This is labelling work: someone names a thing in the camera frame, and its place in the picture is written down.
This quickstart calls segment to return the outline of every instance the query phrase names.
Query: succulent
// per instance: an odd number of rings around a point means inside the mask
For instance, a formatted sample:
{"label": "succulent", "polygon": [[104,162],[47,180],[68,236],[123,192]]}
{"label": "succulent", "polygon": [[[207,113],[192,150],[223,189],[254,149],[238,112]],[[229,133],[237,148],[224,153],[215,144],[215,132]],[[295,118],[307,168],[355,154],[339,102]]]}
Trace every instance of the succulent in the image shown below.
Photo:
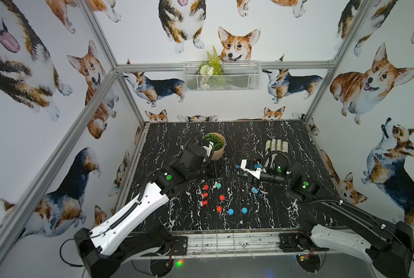
{"label": "succulent", "polygon": [[213,134],[213,133],[209,133],[206,136],[204,136],[204,139],[210,141],[213,143],[213,150],[217,151],[219,149],[221,149],[224,144],[222,143],[221,138],[219,138],[217,135]]}

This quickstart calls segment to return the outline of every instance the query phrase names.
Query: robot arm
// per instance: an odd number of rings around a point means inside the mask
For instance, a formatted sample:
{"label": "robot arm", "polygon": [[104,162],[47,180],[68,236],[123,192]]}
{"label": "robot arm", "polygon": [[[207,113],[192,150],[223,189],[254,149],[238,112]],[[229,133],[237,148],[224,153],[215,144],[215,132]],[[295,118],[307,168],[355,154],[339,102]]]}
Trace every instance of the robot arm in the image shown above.
{"label": "robot arm", "polygon": [[304,246],[304,249],[313,246],[330,248],[367,261],[388,278],[408,277],[414,254],[414,239],[409,225],[403,222],[394,225],[341,199],[319,198],[324,187],[308,177],[295,175],[295,172],[298,174],[299,171],[293,169],[292,172],[286,167],[290,165],[290,159],[286,154],[277,155],[273,168],[269,165],[264,169],[264,162],[260,163],[260,160],[255,159],[242,160],[241,169],[251,175],[239,177],[254,186],[261,183],[283,186],[286,196],[292,202],[312,206],[357,233],[306,223],[302,232],[298,234],[305,237],[303,241],[298,240],[300,245],[301,242],[310,242],[310,246]]}

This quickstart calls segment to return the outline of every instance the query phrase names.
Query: white wall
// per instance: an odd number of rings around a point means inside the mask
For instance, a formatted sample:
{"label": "white wall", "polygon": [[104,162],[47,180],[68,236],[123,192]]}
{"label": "white wall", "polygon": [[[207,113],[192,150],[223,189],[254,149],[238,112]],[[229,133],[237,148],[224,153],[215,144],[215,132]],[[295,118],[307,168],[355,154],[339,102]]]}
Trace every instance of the white wall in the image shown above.
{"label": "white wall", "polygon": [[293,16],[291,7],[281,7],[269,0],[251,0],[248,15],[239,15],[235,0],[206,1],[206,19],[201,33],[204,49],[185,42],[185,51],[176,54],[159,19],[159,1],[117,1],[115,10],[122,16],[113,22],[105,14],[97,18],[118,64],[172,63],[206,60],[206,51],[214,45],[223,49],[218,37],[221,26],[235,36],[245,36],[255,29],[261,36],[252,48],[252,60],[273,61],[286,53],[285,60],[330,60],[335,55],[338,21],[346,1],[321,0],[304,4],[306,12]]}
{"label": "white wall", "polygon": [[[97,156],[101,175],[97,171],[89,174],[89,181],[86,187],[85,198],[82,210],[86,214],[85,223],[81,221],[77,227],[72,224],[63,234],[54,237],[43,237],[41,235],[29,235],[22,238],[15,244],[7,258],[0,267],[0,277],[81,277],[83,268],[69,267],[59,257],[60,245],[81,228],[91,229],[94,220],[94,206],[98,205],[107,216],[110,216],[110,209],[115,196],[108,197],[108,192],[116,179],[117,170],[122,163],[125,151],[132,155],[134,148],[134,137],[138,127],[134,114],[116,82],[113,85],[115,95],[120,97],[115,103],[117,111],[116,118],[108,120],[108,127],[100,139],[95,139],[86,130],[76,146],[73,148],[65,164],[60,169],[54,182],[47,193],[55,191],[66,174],[76,155],[84,148],[90,147]],[[67,243],[62,250],[65,260],[81,264],[74,242]]]}
{"label": "white wall", "polygon": [[[359,57],[349,49],[347,58],[337,74],[346,72],[364,73],[372,66],[377,49],[386,44],[388,60],[397,68],[414,68],[414,1],[398,1],[390,15],[377,31],[367,40]],[[355,189],[366,195],[367,200],[358,204],[371,214],[397,222],[404,219],[404,211],[383,193],[375,184],[364,184],[363,171],[367,170],[366,159],[371,150],[381,141],[381,125],[390,117],[405,128],[414,128],[414,79],[396,86],[371,111],[361,116],[361,124],[354,122],[354,114],[341,114],[342,103],[336,101],[330,90],[326,90],[317,112],[313,115],[319,126],[316,137],[319,147],[326,151],[341,179],[353,172]],[[410,136],[414,143],[414,133]],[[404,168],[414,181],[414,157],[407,156]],[[414,265],[410,277],[414,278]]]}
{"label": "white wall", "polygon": [[[88,52],[89,40],[94,40],[79,8],[68,8],[69,18],[76,28],[76,33],[71,34],[45,1],[14,0],[14,3],[48,49],[60,79],[70,85],[73,92],[69,96],[63,96],[58,90],[54,92],[53,100],[60,116],[53,122],[43,108],[36,114],[0,90],[0,198],[12,203],[19,201],[84,108],[87,83],[66,56],[82,57]],[[15,37],[22,36],[16,26],[7,24],[7,28]],[[8,52],[0,46],[1,55]],[[104,58],[100,56],[99,60],[105,70],[109,70]],[[26,57],[20,56],[17,61],[26,61]],[[3,217],[4,209],[0,204],[0,222]]]}

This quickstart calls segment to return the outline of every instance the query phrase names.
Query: black cable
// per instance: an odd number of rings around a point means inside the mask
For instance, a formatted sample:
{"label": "black cable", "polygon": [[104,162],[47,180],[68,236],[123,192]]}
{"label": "black cable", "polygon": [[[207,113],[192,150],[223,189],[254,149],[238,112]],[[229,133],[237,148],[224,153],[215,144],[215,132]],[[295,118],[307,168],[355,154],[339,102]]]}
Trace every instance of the black cable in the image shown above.
{"label": "black cable", "polygon": [[322,263],[319,266],[319,269],[317,269],[317,271],[320,270],[322,268],[322,266],[324,265],[324,262],[326,261],[326,256],[327,256],[327,250],[326,250],[326,253],[324,253],[324,260],[322,261]]}
{"label": "black cable", "polygon": [[127,211],[126,213],[122,214],[122,216],[117,219],[113,224],[110,225],[110,230],[114,229],[117,225],[119,225],[122,221],[124,221],[128,215],[130,215],[133,210],[141,203],[142,197],[144,196],[144,192],[145,192],[145,187],[148,183],[148,180],[150,178],[151,175],[154,175],[155,173],[157,173],[157,170],[154,170],[152,172],[149,172],[147,174],[147,176],[145,177],[141,188],[139,189],[139,197],[137,197],[136,203],[134,203]]}
{"label": "black cable", "polygon": [[72,267],[83,267],[84,265],[75,265],[75,264],[73,264],[73,263],[69,263],[69,262],[67,262],[67,261],[65,261],[65,259],[63,258],[63,256],[62,256],[62,247],[65,245],[65,243],[66,242],[68,242],[68,241],[70,241],[70,240],[85,240],[85,239],[92,239],[92,238],[95,238],[95,237],[98,237],[98,236],[100,236],[101,234],[98,234],[97,236],[93,236],[93,237],[84,237],[84,238],[68,238],[67,240],[65,240],[63,243],[62,243],[62,245],[60,246],[60,249],[59,249],[59,255],[60,255],[60,259],[62,259],[62,261],[65,263],[65,264],[67,264],[67,265],[69,265],[69,266],[72,266]]}
{"label": "black cable", "polygon": [[[380,227],[382,226],[380,223],[378,223],[377,221],[375,221],[375,219],[371,218],[377,225],[379,225]],[[403,242],[401,242],[401,240],[399,240],[398,237],[396,237],[391,231],[389,231],[388,229],[384,229],[385,231],[387,231],[388,233],[390,233],[401,245],[403,245],[403,247],[406,249],[406,252],[410,255],[410,257],[412,258],[412,261],[414,262],[414,255],[411,254],[411,252],[409,251],[409,249],[406,247],[406,245],[403,244]]]}

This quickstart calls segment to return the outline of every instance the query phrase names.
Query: corgi ear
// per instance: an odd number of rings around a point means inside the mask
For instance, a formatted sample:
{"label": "corgi ear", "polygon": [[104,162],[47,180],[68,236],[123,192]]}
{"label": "corgi ear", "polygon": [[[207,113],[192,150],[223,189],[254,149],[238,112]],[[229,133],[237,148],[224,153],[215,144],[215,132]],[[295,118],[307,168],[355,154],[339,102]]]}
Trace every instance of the corgi ear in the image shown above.
{"label": "corgi ear", "polygon": [[93,41],[89,41],[88,54],[93,55],[96,59],[98,58],[96,45],[93,43]]}
{"label": "corgi ear", "polygon": [[15,204],[9,203],[8,201],[4,200],[3,198],[1,198],[0,201],[1,201],[2,205],[3,205],[4,211],[8,211],[8,209],[10,209],[13,206],[15,206]]}
{"label": "corgi ear", "polygon": [[374,67],[374,65],[376,65],[377,63],[387,59],[388,55],[386,53],[386,44],[383,43],[381,47],[378,48],[377,53],[375,54],[374,61],[372,62],[372,67]]}
{"label": "corgi ear", "polygon": [[189,117],[188,117],[188,116],[178,115],[178,116],[177,116],[177,118],[178,118],[180,121],[190,121],[190,119],[189,119]]}
{"label": "corgi ear", "polygon": [[82,64],[80,63],[81,58],[74,57],[71,55],[67,55],[66,57],[68,58],[68,61],[70,61],[71,65],[82,74],[81,72]]}
{"label": "corgi ear", "polygon": [[409,135],[413,134],[414,133],[414,128],[408,129],[408,132],[409,132]]}
{"label": "corgi ear", "polygon": [[261,32],[259,30],[253,30],[252,32],[248,33],[245,37],[249,40],[250,46],[254,46],[255,43],[258,41]]}
{"label": "corgi ear", "polygon": [[406,142],[401,153],[414,157],[414,143],[411,141]]}
{"label": "corgi ear", "polygon": [[367,197],[361,194],[360,192],[357,192],[357,196],[358,196],[358,203],[363,203],[364,201],[367,200]]}
{"label": "corgi ear", "polygon": [[286,110],[286,107],[285,106],[283,106],[280,109],[278,109],[277,112],[284,113],[284,110]]}
{"label": "corgi ear", "polygon": [[102,212],[102,209],[98,206],[94,206],[94,218],[97,218],[97,215],[99,215]]}
{"label": "corgi ear", "polygon": [[350,183],[354,183],[354,176],[352,175],[352,172],[350,172],[344,180]]}
{"label": "corgi ear", "polygon": [[227,32],[224,28],[219,27],[219,39],[221,40],[221,44],[225,46],[226,41],[230,38],[231,34]]}
{"label": "corgi ear", "polygon": [[397,70],[399,75],[395,78],[395,86],[405,84],[414,78],[414,68],[401,68]]}
{"label": "corgi ear", "polygon": [[218,116],[210,116],[210,117],[205,117],[206,121],[214,121],[214,120],[218,120]]}

